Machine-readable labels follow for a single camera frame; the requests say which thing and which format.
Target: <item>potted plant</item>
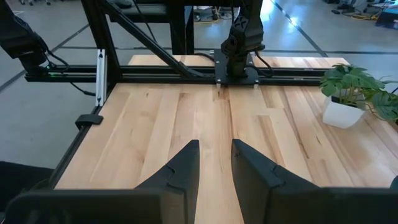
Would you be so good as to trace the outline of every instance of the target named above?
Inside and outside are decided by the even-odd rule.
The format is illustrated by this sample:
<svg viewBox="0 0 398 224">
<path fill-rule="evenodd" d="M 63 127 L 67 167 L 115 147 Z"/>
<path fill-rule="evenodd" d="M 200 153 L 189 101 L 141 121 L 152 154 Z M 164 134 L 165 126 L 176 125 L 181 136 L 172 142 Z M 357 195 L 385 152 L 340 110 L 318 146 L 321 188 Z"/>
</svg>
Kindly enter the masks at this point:
<svg viewBox="0 0 398 224">
<path fill-rule="evenodd" d="M 323 122 L 339 128 L 354 125 L 369 111 L 379 119 L 397 121 L 398 96 L 384 87 L 394 81 L 381 81 L 365 68 L 337 64 L 325 72 L 320 88 L 325 100 Z"/>
</svg>

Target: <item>black clamp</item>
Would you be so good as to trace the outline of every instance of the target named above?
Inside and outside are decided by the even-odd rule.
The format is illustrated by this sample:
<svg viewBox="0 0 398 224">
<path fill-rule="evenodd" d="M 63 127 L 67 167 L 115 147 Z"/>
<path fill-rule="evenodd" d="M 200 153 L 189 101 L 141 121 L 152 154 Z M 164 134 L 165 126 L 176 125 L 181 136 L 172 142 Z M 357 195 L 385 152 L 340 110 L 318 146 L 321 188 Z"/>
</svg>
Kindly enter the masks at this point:
<svg viewBox="0 0 398 224">
<path fill-rule="evenodd" d="M 76 127 L 80 130 L 83 126 L 89 126 L 92 124 L 101 124 L 104 117 L 97 114 L 82 114 L 75 121 Z"/>
</svg>

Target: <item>white pot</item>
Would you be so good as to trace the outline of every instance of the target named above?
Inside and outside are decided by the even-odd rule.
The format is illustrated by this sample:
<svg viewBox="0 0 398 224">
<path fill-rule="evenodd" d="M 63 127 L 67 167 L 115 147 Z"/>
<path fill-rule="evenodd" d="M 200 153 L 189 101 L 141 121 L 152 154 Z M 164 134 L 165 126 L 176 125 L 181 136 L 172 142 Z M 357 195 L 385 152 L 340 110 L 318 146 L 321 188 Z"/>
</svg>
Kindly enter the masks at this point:
<svg viewBox="0 0 398 224">
<path fill-rule="evenodd" d="M 338 128 L 349 128 L 354 125 L 365 112 L 365 103 L 358 103 L 358 108 L 332 102 L 331 96 L 326 98 L 323 108 L 323 122 Z"/>
</svg>

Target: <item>wood plank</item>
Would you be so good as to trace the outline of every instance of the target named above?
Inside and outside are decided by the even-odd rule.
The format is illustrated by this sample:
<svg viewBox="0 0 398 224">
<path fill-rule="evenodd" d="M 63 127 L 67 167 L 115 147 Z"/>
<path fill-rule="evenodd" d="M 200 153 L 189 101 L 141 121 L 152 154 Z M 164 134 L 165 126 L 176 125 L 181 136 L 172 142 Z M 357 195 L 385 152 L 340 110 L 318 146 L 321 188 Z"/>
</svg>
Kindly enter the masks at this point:
<svg viewBox="0 0 398 224">
<path fill-rule="evenodd" d="M 188 65 L 207 58 L 179 57 Z M 342 58 L 266 58 L 280 67 L 331 67 Z M 131 63 L 162 65 L 154 56 Z M 116 85 L 57 189 L 133 189 L 192 139 L 200 141 L 196 223 L 243 223 L 231 173 L 240 138 L 321 186 L 388 187 L 398 174 L 398 133 L 367 114 L 349 129 L 322 123 L 317 87 Z"/>
</svg>

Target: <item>gray floor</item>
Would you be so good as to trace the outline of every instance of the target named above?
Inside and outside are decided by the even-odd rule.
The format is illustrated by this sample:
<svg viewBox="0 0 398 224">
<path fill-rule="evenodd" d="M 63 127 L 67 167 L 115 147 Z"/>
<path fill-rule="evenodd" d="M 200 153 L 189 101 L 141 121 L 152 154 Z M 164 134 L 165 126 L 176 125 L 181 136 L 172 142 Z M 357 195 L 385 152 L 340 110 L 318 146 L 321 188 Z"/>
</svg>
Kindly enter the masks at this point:
<svg viewBox="0 0 398 224">
<path fill-rule="evenodd" d="M 17 0 L 7 1 L 13 10 L 23 11 L 19 16 L 51 49 L 55 48 L 57 55 L 71 64 L 95 63 L 95 50 L 66 49 L 95 47 L 90 28 L 68 40 L 87 25 L 79 1 L 56 1 L 51 6 L 43 2 L 21 6 Z M 268 52 L 262 54 L 321 57 L 319 53 L 324 53 L 366 67 L 375 77 L 389 75 L 389 79 L 398 80 L 398 30 L 376 27 L 374 21 L 334 15 L 330 12 L 334 7 L 322 0 L 264 0 L 262 20 Z M 219 48 L 228 35 L 230 23 L 220 20 L 214 24 L 195 24 L 195 47 Z M 151 27 L 158 42 L 171 47 L 169 26 L 151 24 Z M 119 25 L 110 24 L 110 28 L 117 47 L 142 46 Z M 125 65 L 132 55 L 150 52 L 118 50 L 117 53 Z M 19 61 L 11 60 L 2 49 L 0 68 L 0 86 L 22 71 Z M 94 87 L 79 85 L 87 90 Z M 89 113 L 93 104 L 92 98 L 67 84 L 27 83 L 19 78 L 2 91 L 0 87 L 0 161 L 54 168 L 77 133 L 74 121 L 80 114 Z"/>
</svg>

